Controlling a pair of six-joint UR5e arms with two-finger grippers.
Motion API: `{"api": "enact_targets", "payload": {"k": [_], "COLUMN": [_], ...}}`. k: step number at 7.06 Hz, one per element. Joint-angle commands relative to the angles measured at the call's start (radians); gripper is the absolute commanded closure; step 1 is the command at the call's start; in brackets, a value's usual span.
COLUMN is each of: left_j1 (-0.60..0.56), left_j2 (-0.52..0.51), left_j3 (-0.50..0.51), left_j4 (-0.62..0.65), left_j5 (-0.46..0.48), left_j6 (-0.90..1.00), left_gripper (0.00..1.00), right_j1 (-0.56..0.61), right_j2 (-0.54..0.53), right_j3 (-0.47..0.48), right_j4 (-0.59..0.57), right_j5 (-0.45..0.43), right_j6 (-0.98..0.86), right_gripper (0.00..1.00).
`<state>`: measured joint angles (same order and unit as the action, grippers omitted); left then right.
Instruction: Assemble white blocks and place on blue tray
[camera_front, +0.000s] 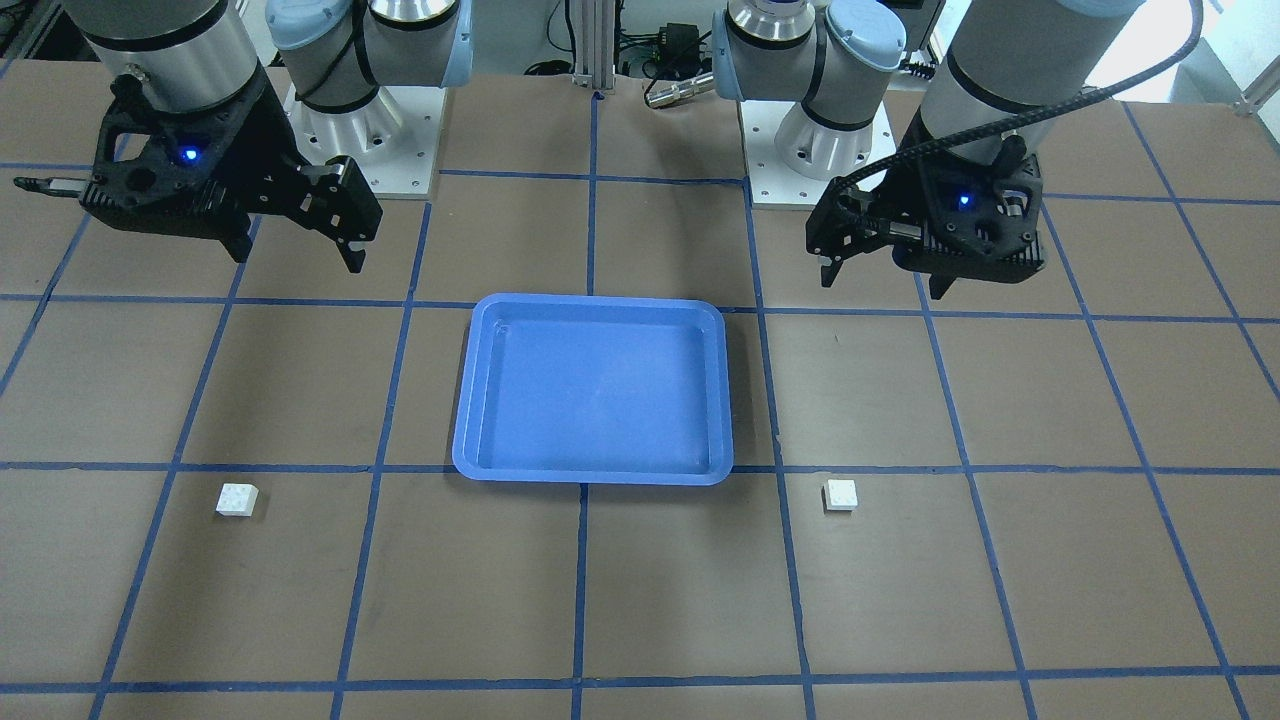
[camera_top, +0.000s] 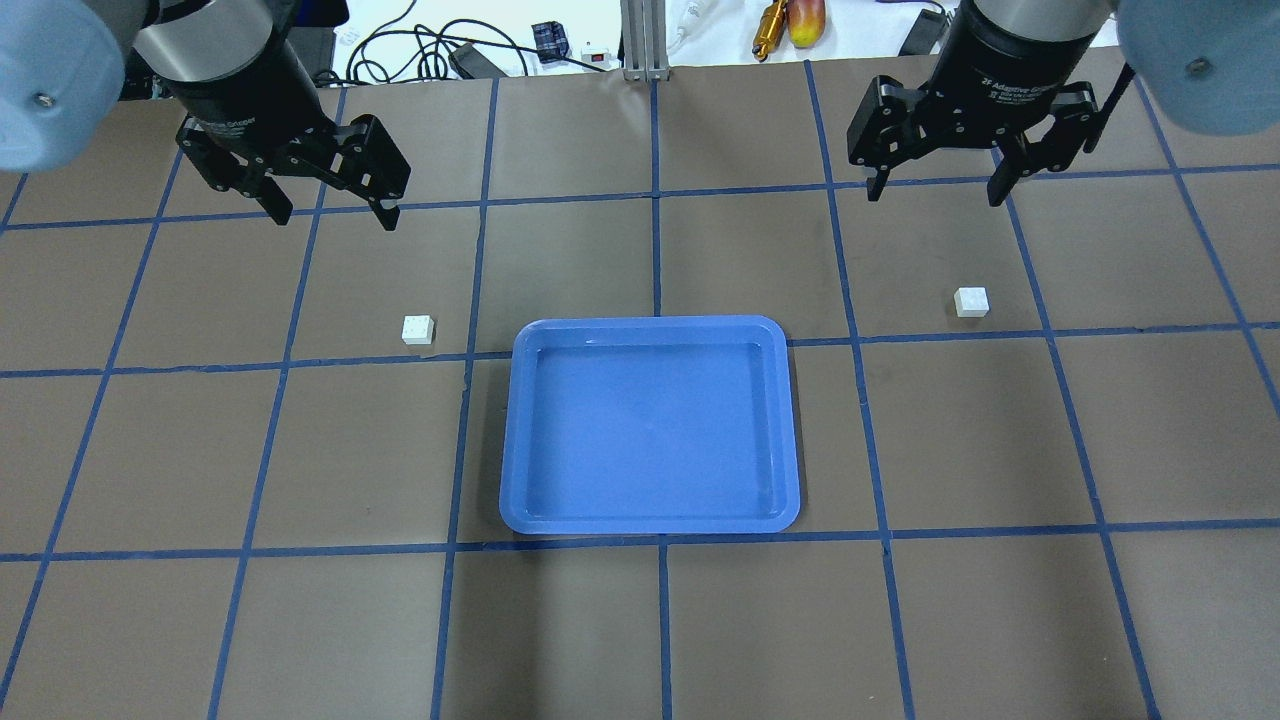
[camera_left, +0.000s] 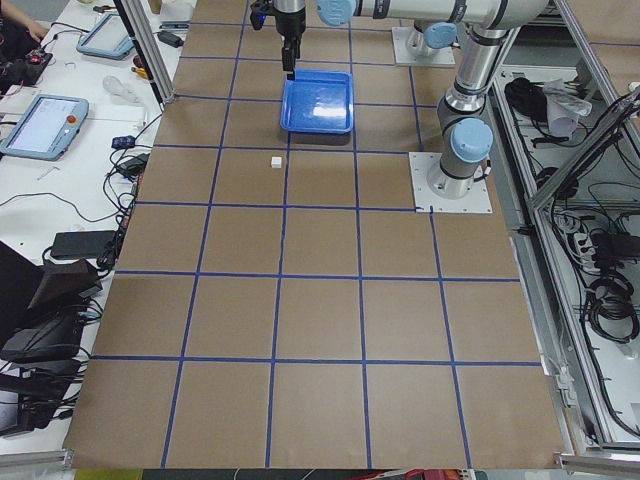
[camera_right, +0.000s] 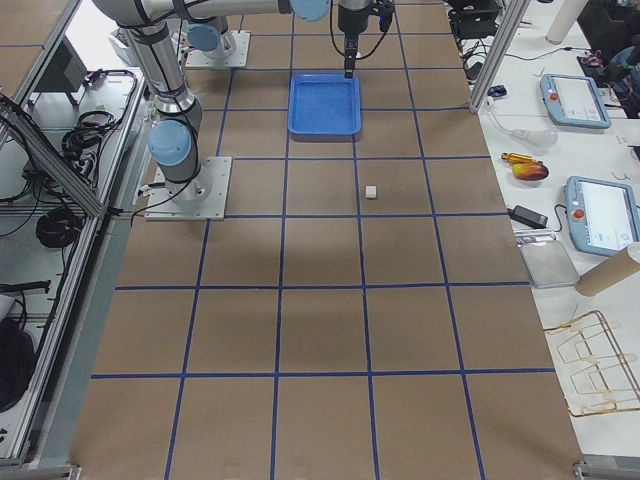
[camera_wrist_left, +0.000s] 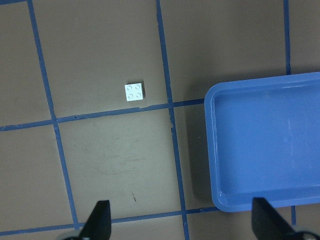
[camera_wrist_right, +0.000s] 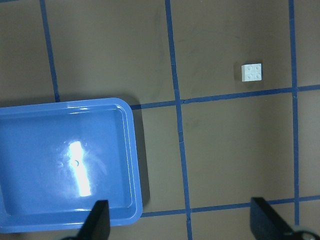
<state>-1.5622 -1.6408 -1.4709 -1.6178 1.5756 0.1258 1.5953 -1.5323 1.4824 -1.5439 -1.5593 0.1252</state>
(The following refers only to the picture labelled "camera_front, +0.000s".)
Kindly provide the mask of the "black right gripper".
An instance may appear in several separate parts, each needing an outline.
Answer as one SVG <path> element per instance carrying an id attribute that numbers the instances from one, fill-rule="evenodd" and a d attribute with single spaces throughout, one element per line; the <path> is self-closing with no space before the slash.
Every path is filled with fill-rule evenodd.
<path id="1" fill-rule="evenodd" d="M 381 206 L 353 158 L 312 164 L 266 76 L 209 109 L 157 110 L 142 82 L 118 76 L 79 205 L 118 231 L 215 240 L 237 263 L 255 214 L 285 217 L 335 243 L 362 272 Z"/>

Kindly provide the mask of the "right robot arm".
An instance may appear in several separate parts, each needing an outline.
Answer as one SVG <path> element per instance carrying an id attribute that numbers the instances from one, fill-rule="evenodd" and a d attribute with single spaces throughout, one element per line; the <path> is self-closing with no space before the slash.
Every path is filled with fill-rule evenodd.
<path id="1" fill-rule="evenodd" d="M 468 1 L 270 1 L 293 83 L 278 97 L 230 1 L 68 1 L 111 72 L 88 179 L 23 179 L 116 231 L 218 241 L 236 263 L 253 214 L 284 217 L 364 268 L 383 210 L 364 168 L 406 150 L 392 90 L 452 88 L 474 68 Z"/>

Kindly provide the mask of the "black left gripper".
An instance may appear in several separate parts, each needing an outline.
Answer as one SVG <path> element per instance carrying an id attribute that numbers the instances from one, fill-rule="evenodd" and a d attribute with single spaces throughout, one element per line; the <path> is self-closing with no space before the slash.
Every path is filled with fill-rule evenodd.
<path id="1" fill-rule="evenodd" d="M 938 152 L 888 169 L 869 191 L 828 188 L 806 219 L 806 251 L 831 288 L 855 256 L 891 249 L 940 300 L 957 279 L 1016 284 L 1039 273 L 1042 205 L 1036 154 L 980 165 Z"/>

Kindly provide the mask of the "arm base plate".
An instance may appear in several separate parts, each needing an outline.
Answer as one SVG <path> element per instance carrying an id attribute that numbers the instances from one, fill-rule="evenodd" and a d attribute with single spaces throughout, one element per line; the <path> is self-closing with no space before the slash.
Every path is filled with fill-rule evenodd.
<path id="1" fill-rule="evenodd" d="M 285 114 L 300 151 L 312 164 L 353 158 L 378 199 L 428 200 L 436 177 L 448 91 L 383 87 L 372 101 L 344 114 L 305 106 L 292 85 Z"/>
<path id="2" fill-rule="evenodd" d="M 815 123 L 800 102 L 739 104 L 753 202 L 760 208 L 813 208 L 828 183 L 896 151 L 883 102 L 854 131 Z"/>

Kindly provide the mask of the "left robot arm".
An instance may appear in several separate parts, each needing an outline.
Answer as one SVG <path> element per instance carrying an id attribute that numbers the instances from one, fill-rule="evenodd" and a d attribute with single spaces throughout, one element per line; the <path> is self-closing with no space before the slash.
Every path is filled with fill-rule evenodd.
<path id="1" fill-rule="evenodd" d="M 882 1 L 728 1 L 710 29 L 716 90 L 790 105 L 778 142 L 791 168 L 824 183 L 805 250 L 831 286 L 854 258 L 890 249 L 925 275 L 932 299 L 955 281 L 1016 284 L 1044 266 L 1037 147 L 1053 109 L 1130 20 L 1135 1 L 974 1 L 897 143 L 879 161 L 826 160 L 817 141 L 865 137 L 910 51 Z"/>

